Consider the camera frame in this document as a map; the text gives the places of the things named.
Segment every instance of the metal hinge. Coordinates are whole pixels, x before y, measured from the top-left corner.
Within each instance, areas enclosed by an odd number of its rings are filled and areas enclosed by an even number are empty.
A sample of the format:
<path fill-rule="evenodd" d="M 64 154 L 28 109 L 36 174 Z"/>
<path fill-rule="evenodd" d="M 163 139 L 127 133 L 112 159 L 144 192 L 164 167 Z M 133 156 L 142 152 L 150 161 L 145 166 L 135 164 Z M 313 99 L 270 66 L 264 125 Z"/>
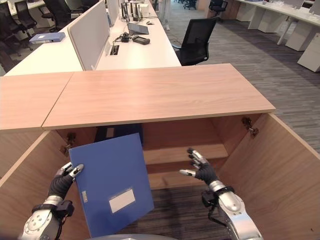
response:
<path fill-rule="evenodd" d="M 252 127 L 252 124 L 251 124 L 252 121 L 249 117 L 243 117 L 241 121 L 245 126 L 245 128 L 248 130 L 248 132 L 251 133 L 253 137 L 257 136 L 257 134 L 259 133 L 259 129 Z"/>
<path fill-rule="evenodd" d="M 68 157 L 69 156 L 69 149 L 72 148 L 72 146 L 75 143 L 76 133 L 75 132 L 69 132 L 66 135 L 66 139 L 67 139 L 66 145 L 60 147 L 60 152 L 62 152 L 66 157 Z"/>

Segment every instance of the blue folder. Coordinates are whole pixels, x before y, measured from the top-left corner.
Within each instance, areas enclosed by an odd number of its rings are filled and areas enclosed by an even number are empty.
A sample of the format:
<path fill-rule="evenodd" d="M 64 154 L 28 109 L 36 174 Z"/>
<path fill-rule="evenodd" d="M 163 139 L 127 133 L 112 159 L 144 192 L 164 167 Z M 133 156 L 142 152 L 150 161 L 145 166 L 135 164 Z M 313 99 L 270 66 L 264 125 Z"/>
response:
<path fill-rule="evenodd" d="M 69 150 L 92 238 L 115 234 L 154 208 L 139 134 Z"/>

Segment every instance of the open cabinet door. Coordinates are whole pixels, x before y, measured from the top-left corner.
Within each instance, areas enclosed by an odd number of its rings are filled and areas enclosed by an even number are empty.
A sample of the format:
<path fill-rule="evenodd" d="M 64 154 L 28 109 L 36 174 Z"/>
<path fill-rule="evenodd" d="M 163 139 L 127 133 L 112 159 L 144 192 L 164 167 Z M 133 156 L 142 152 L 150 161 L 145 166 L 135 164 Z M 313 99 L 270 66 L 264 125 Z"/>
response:
<path fill-rule="evenodd" d="M 263 114 L 219 172 L 265 240 L 320 239 L 320 156 L 273 114 Z"/>
<path fill-rule="evenodd" d="M 32 208 L 44 202 L 57 170 L 69 162 L 59 151 L 65 144 L 56 131 L 43 132 L 0 179 L 0 235 L 18 237 L 23 232 Z M 76 184 L 65 199 L 75 210 L 63 225 L 61 239 L 89 238 Z"/>

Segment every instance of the wooden desk top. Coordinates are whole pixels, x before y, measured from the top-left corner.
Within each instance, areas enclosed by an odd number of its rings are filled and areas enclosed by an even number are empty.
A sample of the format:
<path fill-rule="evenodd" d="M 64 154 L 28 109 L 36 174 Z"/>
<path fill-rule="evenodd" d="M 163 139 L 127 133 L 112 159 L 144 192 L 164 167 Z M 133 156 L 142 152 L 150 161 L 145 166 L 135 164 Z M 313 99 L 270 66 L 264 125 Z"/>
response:
<path fill-rule="evenodd" d="M 0 78 L 0 131 L 41 129 L 73 72 Z"/>
<path fill-rule="evenodd" d="M 272 112 L 231 64 L 75 72 L 46 130 Z"/>

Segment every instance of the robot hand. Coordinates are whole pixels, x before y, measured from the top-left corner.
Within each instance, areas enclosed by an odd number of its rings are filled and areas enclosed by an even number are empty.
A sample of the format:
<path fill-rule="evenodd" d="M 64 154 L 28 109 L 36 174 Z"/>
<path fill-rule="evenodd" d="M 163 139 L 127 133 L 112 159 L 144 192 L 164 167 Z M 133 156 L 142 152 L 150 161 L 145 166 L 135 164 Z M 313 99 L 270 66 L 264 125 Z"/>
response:
<path fill-rule="evenodd" d="M 33 214 L 26 221 L 20 239 L 55 240 L 59 238 L 62 225 L 75 209 L 71 201 L 64 201 L 64 199 L 83 168 L 83 164 L 73 168 L 69 162 L 57 171 L 51 181 L 47 199 L 32 209 Z"/>
<path fill-rule="evenodd" d="M 212 182 L 218 181 L 218 177 L 216 175 L 216 171 L 211 166 L 211 164 L 207 161 L 205 157 L 203 157 L 200 153 L 198 153 L 193 148 L 189 148 L 187 150 L 189 154 L 189 158 L 191 159 L 191 164 L 198 169 L 198 171 L 192 171 L 187 169 L 181 169 L 180 173 L 187 176 L 195 177 L 196 179 L 203 180 L 208 186 Z"/>
<path fill-rule="evenodd" d="M 208 218 L 215 223 L 221 224 L 228 229 L 233 240 L 263 240 L 258 228 L 246 212 L 243 200 L 234 194 L 230 186 L 225 186 L 217 177 L 216 171 L 211 164 L 196 150 L 187 150 L 191 164 L 198 171 L 181 169 L 180 173 L 203 180 L 210 191 L 202 193 L 202 201 L 206 207 L 212 207 Z M 224 222 L 213 218 L 215 207 L 219 208 Z"/>

